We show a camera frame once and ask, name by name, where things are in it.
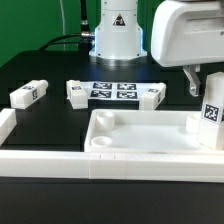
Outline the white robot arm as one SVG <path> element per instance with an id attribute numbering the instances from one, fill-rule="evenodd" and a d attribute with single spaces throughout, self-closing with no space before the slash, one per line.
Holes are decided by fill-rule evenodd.
<path id="1" fill-rule="evenodd" d="M 148 55 L 137 6 L 138 0 L 101 0 L 93 62 L 129 65 Z M 224 0 L 164 0 L 155 12 L 150 54 L 163 67 L 181 66 L 189 92 L 198 96 L 200 66 L 224 61 Z"/>

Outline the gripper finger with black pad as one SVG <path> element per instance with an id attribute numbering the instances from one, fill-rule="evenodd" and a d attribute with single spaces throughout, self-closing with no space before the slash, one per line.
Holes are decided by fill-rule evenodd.
<path id="1" fill-rule="evenodd" d="M 197 73 L 200 71 L 199 65 L 185 65 L 183 71 L 187 76 L 190 86 L 189 92 L 193 97 L 198 97 L 200 93 L 200 80 L 197 76 Z"/>

